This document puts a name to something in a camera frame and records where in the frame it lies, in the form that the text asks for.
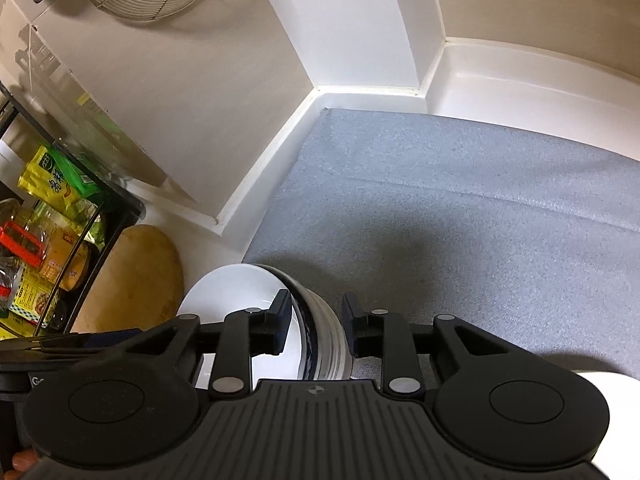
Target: stack of bowls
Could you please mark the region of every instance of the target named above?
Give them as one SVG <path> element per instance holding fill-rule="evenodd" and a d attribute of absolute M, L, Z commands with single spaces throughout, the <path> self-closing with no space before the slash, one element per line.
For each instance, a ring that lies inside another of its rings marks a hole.
<path fill-rule="evenodd" d="M 351 355 L 334 312 L 317 294 L 273 267 L 234 264 L 213 270 L 188 292 L 178 314 L 197 314 L 203 324 L 220 322 L 237 310 L 269 308 L 283 288 L 294 299 L 287 341 L 280 355 L 252 358 L 254 388 L 263 378 L 348 379 Z M 197 388 L 207 388 L 214 358 L 205 355 Z"/>

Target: wooden cutting board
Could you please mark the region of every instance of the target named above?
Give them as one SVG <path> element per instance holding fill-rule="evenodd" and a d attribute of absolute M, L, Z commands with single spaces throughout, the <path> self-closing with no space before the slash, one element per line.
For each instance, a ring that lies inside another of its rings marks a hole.
<path fill-rule="evenodd" d="M 129 227 L 102 266 L 72 331 L 147 330 L 174 317 L 183 297 L 182 266 L 171 240 L 152 226 Z"/>

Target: gray cloth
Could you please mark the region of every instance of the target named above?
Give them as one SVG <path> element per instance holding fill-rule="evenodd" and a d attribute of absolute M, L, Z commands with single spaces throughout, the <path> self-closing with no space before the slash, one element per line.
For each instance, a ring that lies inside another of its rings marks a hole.
<path fill-rule="evenodd" d="M 459 316 L 568 368 L 640 378 L 640 164 L 421 114 L 326 110 L 246 262 L 337 310 Z M 375 377 L 359 360 L 354 377 Z M 431 382 L 424 360 L 423 371 Z"/>

